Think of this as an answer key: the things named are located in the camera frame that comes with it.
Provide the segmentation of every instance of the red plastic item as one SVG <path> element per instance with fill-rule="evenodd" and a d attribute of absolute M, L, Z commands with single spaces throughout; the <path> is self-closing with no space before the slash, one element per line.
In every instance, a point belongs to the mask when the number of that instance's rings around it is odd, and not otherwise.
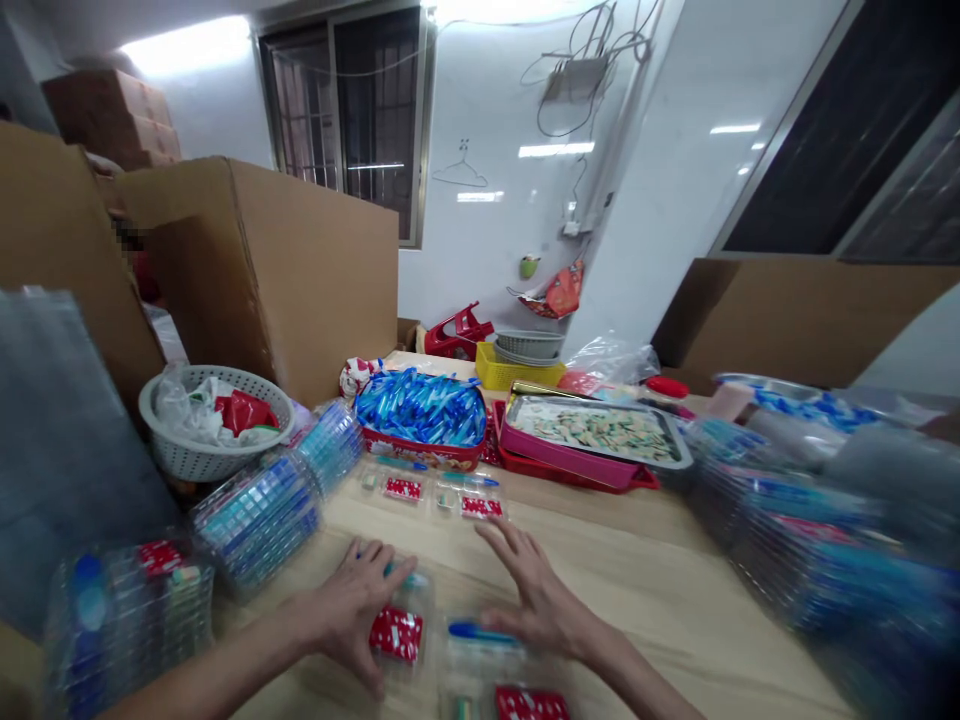
<path fill-rule="evenodd" d="M 497 685 L 495 695 L 499 720 L 570 720 L 560 693 Z"/>
<path fill-rule="evenodd" d="M 664 377 L 663 375 L 649 378 L 646 386 L 656 393 L 672 397 L 675 400 L 683 400 L 690 394 L 690 388 L 682 382 L 674 380 L 673 378 Z"/>
<path fill-rule="evenodd" d="M 434 325 L 424 338 L 424 352 L 427 355 L 452 358 L 457 357 L 457 350 L 460 350 L 466 354 L 467 359 L 476 360 L 477 343 L 483 342 L 493 333 L 493 323 L 482 323 L 473 316 L 473 308 L 479 304 L 479 300 L 471 303 L 456 315 Z M 443 330 L 450 323 L 454 325 L 453 337 Z"/>
<path fill-rule="evenodd" d="M 614 488 L 603 483 L 598 483 L 590 478 L 577 475 L 566 470 L 561 470 L 553 465 L 547 465 L 539 460 L 532 460 L 523 455 L 515 455 L 509 450 L 505 450 L 500 445 L 500 427 L 503 424 L 503 417 L 507 412 L 507 404 L 503 400 L 496 400 L 493 403 L 493 425 L 497 431 L 497 445 L 500 450 L 500 457 L 503 459 L 503 468 L 510 472 L 520 475 L 529 475 L 530 477 L 540 478 L 542 480 L 551 480 L 563 485 L 573 485 L 587 490 L 599 490 L 600 492 L 610 493 L 611 495 L 623 495 L 631 490 L 645 488 L 648 490 L 659 490 L 660 481 L 650 472 L 646 465 L 637 466 L 637 475 L 630 481 L 630 484 L 624 488 Z"/>
<path fill-rule="evenodd" d="M 423 618 L 387 605 L 370 628 L 370 647 L 413 665 L 420 656 Z"/>
<path fill-rule="evenodd" d="M 234 390 L 230 397 L 218 397 L 214 408 L 223 416 L 223 426 L 232 430 L 234 437 L 257 425 L 278 427 L 270 403 L 240 390 Z"/>

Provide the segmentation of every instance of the white plastic basket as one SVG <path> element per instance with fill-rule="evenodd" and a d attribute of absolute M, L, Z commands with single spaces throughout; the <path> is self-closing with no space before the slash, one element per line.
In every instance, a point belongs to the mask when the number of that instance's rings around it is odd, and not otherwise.
<path fill-rule="evenodd" d="M 216 482 L 233 475 L 265 450 L 286 440 L 293 432 L 293 403 L 283 390 L 253 373 L 222 365 L 186 365 L 182 370 L 185 385 L 198 385 L 211 375 L 226 380 L 241 392 L 270 403 L 277 416 L 280 432 L 268 442 L 243 448 L 218 448 L 186 440 L 168 432 L 153 409 L 154 396 L 162 375 L 157 375 L 140 391 L 140 415 L 150 428 L 150 446 L 164 472 L 189 482 Z"/>

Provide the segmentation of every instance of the red bag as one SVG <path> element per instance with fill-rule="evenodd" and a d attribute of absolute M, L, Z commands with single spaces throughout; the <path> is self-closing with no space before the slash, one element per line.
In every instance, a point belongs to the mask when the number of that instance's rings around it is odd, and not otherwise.
<path fill-rule="evenodd" d="M 574 260 L 573 264 L 557 273 L 546 293 L 533 297 L 527 294 L 517 299 L 540 317 L 559 320 L 575 312 L 580 307 L 580 287 L 583 284 L 583 260 Z"/>
<path fill-rule="evenodd" d="M 223 416 L 223 426 L 232 430 L 234 437 L 257 425 L 279 427 L 270 403 L 240 390 L 234 390 L 230 397 L 218 397 L 214 407 Z"/>

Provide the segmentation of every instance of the blue pen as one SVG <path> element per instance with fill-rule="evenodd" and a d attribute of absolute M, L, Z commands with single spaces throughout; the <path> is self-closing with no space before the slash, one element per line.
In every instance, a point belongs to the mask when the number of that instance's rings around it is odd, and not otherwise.
<path fill-rule="evenodd" d="M 497 643 L 499 645 L 509 645 L 511 647 L 520 646 L 520 641 L 512 635 L 504 635 L 503 633 L 486 630 L 482 625 L 470 620 L 450 623 L 447 626 L 447 632 L 450 633 L 451 637 L 462 640 L 480 640 L 483 642 Z"/>

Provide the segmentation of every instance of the window frame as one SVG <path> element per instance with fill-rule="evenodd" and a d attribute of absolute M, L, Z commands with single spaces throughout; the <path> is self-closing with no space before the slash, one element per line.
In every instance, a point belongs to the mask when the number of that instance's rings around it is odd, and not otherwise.
<path fill-rule="evenodd" d="M 336 27 L 356 20 L 364 20 L 385 15 L 397 10 L 418 8 L 420 11 L 420 34 L 418 48 L 422 48 L 417 57 L 417 91 L 415 120 L 413 129 L 412 192 L 410 198 L 410 238 L 397 238 L 400 249 L 419 250 L 423 245 L 423 219 L 426 207 L 426 171 L 430 147 L 430 120 L 433 111 L 433 78 L 436 65 L 437 27 L 428 16 L 427 8 L 420 0 L 382 0 L 382 2 L 361 2 L 333 9 L 320 9 L 306 14 L 294 14 L 292 17 L 274 21 L 263 27 L 257 27 L 257 63 L 263 89 L 264 104 L 267 110 L 267 122 L 270 128 L 270 143 L 274 163 L 280 172 L 286 172 L 286 157 L 283 152 L 283 135 L 280 122 L 279 95 L 273 73 L 271 49 L 276 45 L 268 44 L 271 36 L 282 32 L 309 30 L 311 27 L 327 27 L 327 45 L 330 51 L 330 67 L 336 72 Z M 336 135 L 337 192 L 345 191 L 344 170 L 346 167 L 343 136 L 340 128 L 339 92 L 332 93 L 334 134 Z"/>

